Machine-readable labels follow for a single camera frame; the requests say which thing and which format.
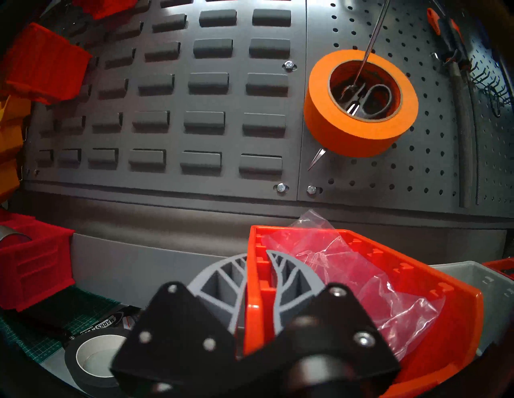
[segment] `metal screw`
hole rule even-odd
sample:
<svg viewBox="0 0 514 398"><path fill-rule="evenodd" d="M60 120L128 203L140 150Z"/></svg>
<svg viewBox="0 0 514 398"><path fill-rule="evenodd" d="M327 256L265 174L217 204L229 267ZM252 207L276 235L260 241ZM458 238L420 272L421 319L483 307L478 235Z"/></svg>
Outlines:
<svg viewBox="0 0 514 398"><path fill-rule="evenodd" d="M287 185L284 184L283 182L281 182L280 184L277 185L277 192L286 192L286 189L287 189Z"/></svg>
<svg viewBox="0 0 514 398"><path fill-rule="evenodd" d="M346 296L346 290L343 288L340 288L338 286L334 286L333 288L330 288L329 292L332 296L336 296L336 297Z"/></svg>
<svg viewBox="0 0 514 398"><path fill-rule="evenodd" d="M139 334L139 341L142 342L143 344L149 343L151 339L152 339L152 335L150 332L144 331Z"/></svg>
<svg viewBox="0 0 514 398"><path fill-rule="evenodd" d="M294 67L295 67L295 63L293 61L289 60L289 61L284 62L284 68L286 70L291 71L294 69Z"/></svg>
<svg viewBox="0 0 514 398"><path fill-rule="evenodd" d="M210 337L206 338L204 340L204 348L206 351L214 351L216 348L216 340Z"/></svg>
<svg viewBox="0 0 514 398"><path fill-rule="evenodd" d="M375 345L375 338L368 332L357 332L354 335L354 341L361 347L372 347Z"/></svg>
<svg viewBox="0 0 514 398"><path fill-rule="evenodd" d="M309 186L307 187L307 193L308 193L309 195L314 195L314 194L316 193L316 190L317 190L317 189L316 189L316 187L315 187L314 185L309 185Z"/></svg>
<svg viewBox="0 0 514 398"><path fill-rule="evenodd" d="M173 389L173 386L168 383L155 383L152 386L152 392L165 392Z"/></svg>

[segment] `red storage bin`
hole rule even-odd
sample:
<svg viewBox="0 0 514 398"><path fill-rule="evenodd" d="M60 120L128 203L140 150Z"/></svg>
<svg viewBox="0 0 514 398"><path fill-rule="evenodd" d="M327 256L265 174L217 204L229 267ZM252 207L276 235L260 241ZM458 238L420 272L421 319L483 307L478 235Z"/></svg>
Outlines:
<svg viewBox="0 0 514 398"><path fill-rule="evenodd" d="M501 260L484 262L482 265L514 280L514 273L512 272L512 270L514 270L514 258L509 257Z"/></svg>
<svg viewBox="0 0 514 398"><path fill-rule="evenodd" d="M69 252L74 232L6 213L0 212L0 225L32 238L0 249L0 307L22 311L75 283Z"/></svg>
<svg viewBox="0 0 514 398"><path fill-rule="evenodd" d="M127 10L136 5L137 0L73 0L72 4L82 7L94 20Z"/></svg>
<svg viewBox="0 0 514 398"><path fill-rule="evenodd" d="M274 338L271 262L261 238L283 227L254 225L247 257L245 354ZM294 233L305 229L287 228ZM484 305L480 290L426 264L348 230L337 230L353 251L383 270L396 291L446 297L441 314L419 346L401 361L402 370L384 397L414 397L450 378L469 364L482 334Z"/></svg>
<svg viewBox="0 0 514 398"><path fill-rule="evenodd" d="M29 24L0 65L0 93L50 105L79 94L91 54L65 38Z"/></svg>

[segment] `tape roll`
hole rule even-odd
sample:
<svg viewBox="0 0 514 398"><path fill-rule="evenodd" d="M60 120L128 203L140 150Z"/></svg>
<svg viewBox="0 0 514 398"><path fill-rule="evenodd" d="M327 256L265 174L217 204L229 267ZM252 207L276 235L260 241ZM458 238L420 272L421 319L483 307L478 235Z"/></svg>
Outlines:
<svg viewBox="0 0 514 398"><path fill-rule="evenodd" d="M94 398L126 398L109 370L130 330L106 328L76 337L66 347L64 362L77 385Z"/></svg>
<svg viewBox="0 0 514 398"><path fill-rule="evenodd" d="M364 51L340 50L320 59L309 77L304 103L305 123L325 148L350 157L370 157L385 151L416 120L418 99L409 79L391 62L370 54L361 78L366 86L387 85L393 103L386 117L366 120L349 115L334 94L352 83Z"/></svg>

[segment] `black tape roll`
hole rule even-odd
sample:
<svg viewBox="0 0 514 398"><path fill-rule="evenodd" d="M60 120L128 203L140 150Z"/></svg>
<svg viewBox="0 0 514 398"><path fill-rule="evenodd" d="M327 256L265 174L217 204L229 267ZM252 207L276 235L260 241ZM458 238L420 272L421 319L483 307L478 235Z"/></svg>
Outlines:
<svg viewBox="0 0 514 398"><path fill-rule="evenodd" d="M88 349L88 346L101 342L97 339L90 342L90 340L96 337L101 339L102 336L116 335L127 338L129 334L130 330L127 329L105 328L87 332L69 343L64 353L64 362L66 363L71 377L73 377L75 383L77 383L84 392L95 398L126 398L126 395L121 391L114 376L99 377L85 371L77 362L77 352L81 347L81 350L85 350Z"/></svg>

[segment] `pegboard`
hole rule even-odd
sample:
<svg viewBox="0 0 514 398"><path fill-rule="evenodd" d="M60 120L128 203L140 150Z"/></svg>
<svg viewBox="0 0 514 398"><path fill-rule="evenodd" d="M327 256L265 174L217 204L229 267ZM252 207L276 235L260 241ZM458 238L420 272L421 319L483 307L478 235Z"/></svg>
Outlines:
<svg viewBox="0 0 514 398"><path fill-rule="evenodd" d="M79 98L36 105L27 180L296 200L305 2L179 3L70 7L54 30L93 59Z"/></svg>
<svg viewBox="0 0 514 398"><path fill-rule="evenodd" d="M336 49L365 50L381 7L380 1L371 0L307 2L307 76L317 60ZM414 124L380 155L356 159L327 152L311 170L307 169L320 145L304 126L299 200L444 213L514 215L506 193L501 203L479 202L470 209L458 206L458 142L453 96L447 72L430 57L430 53L440 51L440 43L427 22L428 7L430 1L393 0L374 46L377 55L395 64L411 81L419 100ZM465 23L472 24L469 18ZM512 116L505 113L506 120ZM488 135L493 131L492 125L479 126ZM507 155L506 162L510 159L507 151L505 147L501 149L503 155ZM502 166L504 188L506 183L512 184L505 167L508 166ZM490 170L497 175L499 165L486 170L481 177L485 178ZM491 176L487 178L485 186L489 187ZM315 195L307 193L309 185L318 187Z"/></svg>
<svg viewBox="0 0 514 398"><path fill-rule="evenodd" d="M320 147L303 123L310 71L332 51L365 50L380 0L170 4L141 0L99 22L70 7L52 27L94 57L77 99L35 107L26 180L56 192L64 185L514 217L512 110L494 118L481 85L472 93L480 116L476 204L458 206L455 111L448 73L430 57L441 48L427 22L429 0L393 0L374 49L413 84L414 124L383 154L328 152L310 171ZM454 17L470 57L493 71L489 80L501 77L471 18Z"/></svg>

